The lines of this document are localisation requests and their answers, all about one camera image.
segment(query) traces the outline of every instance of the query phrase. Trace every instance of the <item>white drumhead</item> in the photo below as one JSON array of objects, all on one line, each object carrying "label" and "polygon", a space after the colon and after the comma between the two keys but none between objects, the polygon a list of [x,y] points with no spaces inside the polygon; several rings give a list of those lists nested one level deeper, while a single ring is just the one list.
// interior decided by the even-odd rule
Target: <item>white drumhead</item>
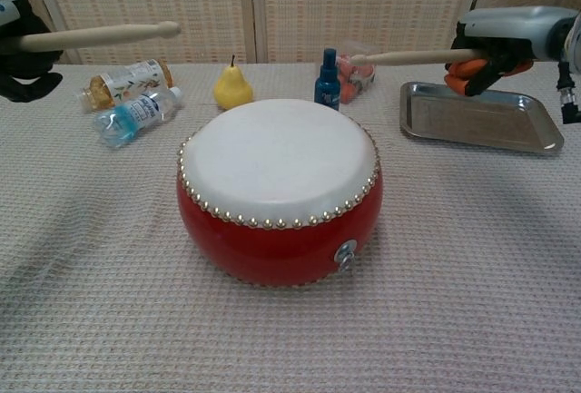
[{"label": "white drumhead", "polygon": [[264,220],[308,222],[333,213],[373,176],[372,140],[323,105],[264,100],[222,113],[184,146],[183,176],[209,209]]}]

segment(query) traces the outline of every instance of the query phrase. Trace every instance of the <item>white tablecloth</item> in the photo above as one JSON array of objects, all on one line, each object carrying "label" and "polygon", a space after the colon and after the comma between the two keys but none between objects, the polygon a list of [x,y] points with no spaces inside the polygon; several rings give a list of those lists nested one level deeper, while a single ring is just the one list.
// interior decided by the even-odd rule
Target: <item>white tablecloth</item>
[{"label": "white tablecloth", "polygon": [[[314,65],[242,68],[257,98],[312,98]],[[341,107],[380,149],[377,231],[299,290],[226,276],[183,228],[175,152],[220,112],[221,65],[175,65],[185,107],[115,152],[70,98],[109,68],[57,69],[49,97],[0,101],[0,389],[580,391],[581,125],[554,64],[496,86],[546,105],[553,158],[408,139],[399,88],[443,67],[380,68]]]}]

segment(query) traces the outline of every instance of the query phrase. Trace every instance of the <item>juice bottle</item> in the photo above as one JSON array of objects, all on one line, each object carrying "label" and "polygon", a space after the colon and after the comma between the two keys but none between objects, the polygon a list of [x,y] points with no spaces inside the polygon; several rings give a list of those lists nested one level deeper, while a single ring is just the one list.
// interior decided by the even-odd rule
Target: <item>juice bottle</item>
[{"label": "juice bottle", "polygon": [[75,97],[91,112],[113,108],[155,87],[173,87],[173,77],[164,61],[150,59],[96,75]]}]

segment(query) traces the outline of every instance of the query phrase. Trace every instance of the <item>water bottle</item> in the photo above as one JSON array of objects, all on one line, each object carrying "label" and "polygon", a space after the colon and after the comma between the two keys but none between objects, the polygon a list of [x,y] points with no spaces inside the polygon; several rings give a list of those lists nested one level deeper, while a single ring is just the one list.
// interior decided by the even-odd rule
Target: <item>water bottle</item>
[{"label": "water bottle", "polygon": [[152,89],[134,100],[100,112],[94,120],[94,128],[105,144],[120,147],[131,142],[141,129],[170,119],[181,105],[182,97],[177,87]]}]

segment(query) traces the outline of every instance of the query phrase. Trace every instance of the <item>plastic bottle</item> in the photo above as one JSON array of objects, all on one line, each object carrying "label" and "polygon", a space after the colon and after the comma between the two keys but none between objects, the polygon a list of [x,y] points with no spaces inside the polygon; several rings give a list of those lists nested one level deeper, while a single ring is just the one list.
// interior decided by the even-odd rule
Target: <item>plastic bottle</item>
[{"label": "plastic bottle", "polygon": [[105,110],[158,86],[172,87],[172,73],[164,61],[151,59],[96,75],[75,98],[87,112]]},{"label": "plastic bottle", "polygon": [[177,87],[146,91],[134,100],[99,113],[94,128],[105,144],[120,147],[131,142],[141,129],[170,119],[182,97]]},{"label": "plastic bottle", "polygon": [[315,103],[339,110],[341,84],[337,74],[337,51],[326,48],[323,53],[323,64],[320,66],[320,75],[315,82]]}]

